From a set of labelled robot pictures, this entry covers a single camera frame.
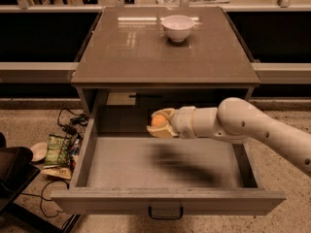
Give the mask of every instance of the drawer handle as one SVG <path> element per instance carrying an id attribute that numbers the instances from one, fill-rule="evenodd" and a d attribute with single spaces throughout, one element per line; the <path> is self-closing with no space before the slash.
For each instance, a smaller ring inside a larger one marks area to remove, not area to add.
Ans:
<path id="1" fill-rule="evenodd" d="M 153 215 L 153 208 L 150 206 L 148 208 L 149 217 L 155 220 L 178 220 L 181 219 L 184 215 L 184 208 L 180 208 L 180 213 L 176 216 L 155 216 Z"/>

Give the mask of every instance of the bowl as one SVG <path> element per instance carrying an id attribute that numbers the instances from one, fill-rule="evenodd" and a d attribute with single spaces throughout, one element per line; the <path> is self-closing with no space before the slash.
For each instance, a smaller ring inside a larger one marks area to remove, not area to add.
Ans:
<path id="1" fill-rule="evenodd" d="M 173 42 L 183 42 L 194 27 L 194 21 L 186 16 L 166 17 L 162 24 L 165 34 Z"/>

